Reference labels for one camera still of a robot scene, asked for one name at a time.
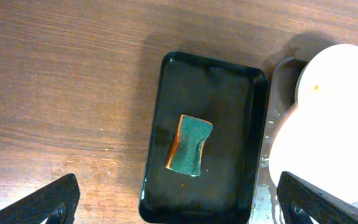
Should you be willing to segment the green orange sponge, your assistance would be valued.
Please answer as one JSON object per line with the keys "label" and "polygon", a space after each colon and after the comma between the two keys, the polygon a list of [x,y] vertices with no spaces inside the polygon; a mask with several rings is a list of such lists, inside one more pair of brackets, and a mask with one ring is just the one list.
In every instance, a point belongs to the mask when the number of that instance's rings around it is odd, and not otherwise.
{"label": "green orange sponge", "polygon": [[212,130],[211,122],[182,114],[165,168],[191,177],[200,176],[204,144]]}

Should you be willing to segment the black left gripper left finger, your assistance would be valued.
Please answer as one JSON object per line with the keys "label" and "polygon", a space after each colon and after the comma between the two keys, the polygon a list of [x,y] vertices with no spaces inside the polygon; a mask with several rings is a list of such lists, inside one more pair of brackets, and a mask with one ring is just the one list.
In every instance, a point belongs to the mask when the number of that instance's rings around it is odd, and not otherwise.
{"label": "black left gripper left finger", "polygon": [[67,174],[0,210],[0,223],[72,224],[80,199],[74,174]]}

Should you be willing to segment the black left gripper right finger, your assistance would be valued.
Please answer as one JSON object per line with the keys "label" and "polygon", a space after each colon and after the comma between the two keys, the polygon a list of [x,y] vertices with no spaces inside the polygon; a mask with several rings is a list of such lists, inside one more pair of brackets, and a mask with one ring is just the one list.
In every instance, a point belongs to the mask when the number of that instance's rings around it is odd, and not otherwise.
{"label": "black left gripper right finger", "polygon": [[277,196],[286,223],[358,224],[358,208],[290,172],[282,172]]}

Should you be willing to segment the pink white plate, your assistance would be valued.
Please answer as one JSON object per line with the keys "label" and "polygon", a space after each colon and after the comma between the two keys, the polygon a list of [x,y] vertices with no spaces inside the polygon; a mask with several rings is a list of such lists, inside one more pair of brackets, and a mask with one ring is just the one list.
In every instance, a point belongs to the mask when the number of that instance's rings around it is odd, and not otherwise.
{"label": "pink white plate", "polygon": [[297,108],[280,127],[269,156],[275,185],[291,172],[347,202],[358,202],[358,105]]}

